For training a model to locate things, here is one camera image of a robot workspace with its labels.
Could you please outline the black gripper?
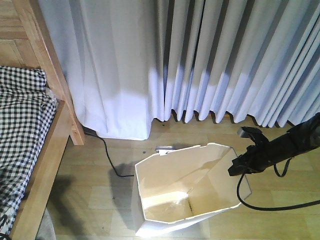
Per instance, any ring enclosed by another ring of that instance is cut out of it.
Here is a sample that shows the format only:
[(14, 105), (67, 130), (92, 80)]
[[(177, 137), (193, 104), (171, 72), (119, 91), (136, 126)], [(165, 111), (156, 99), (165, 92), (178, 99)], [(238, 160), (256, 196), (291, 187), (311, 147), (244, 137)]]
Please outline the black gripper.
[(249, 138), (254, 142), (246, 148), (246, 153), (241, 155), (241, 159), (234, 159), (232, 165), (228, 168), (228, 174), (231, 177), (242, 174), (261, 173), (266, 168), (274, 166), (275, 163), (267, 155), (267, 146), (269, 140), (262, 133), (242, 132), (241, 138)]

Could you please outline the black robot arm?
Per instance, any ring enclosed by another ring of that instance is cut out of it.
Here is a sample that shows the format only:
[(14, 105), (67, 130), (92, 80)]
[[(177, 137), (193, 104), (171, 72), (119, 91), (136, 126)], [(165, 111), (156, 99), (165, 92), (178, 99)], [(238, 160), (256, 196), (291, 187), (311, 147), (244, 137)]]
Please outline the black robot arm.
[(279, 162), (318, 148), (320, 114), (317, 113), (273, 140), (268, 140), (263, 132), (255, 127), (242, 126), (237, 133), (242, 138), (251, 139), (254, 145), (248, 146), (244, 154), (232, 160), (232, 166), (228, 169), (229, 175), (261, 173)]

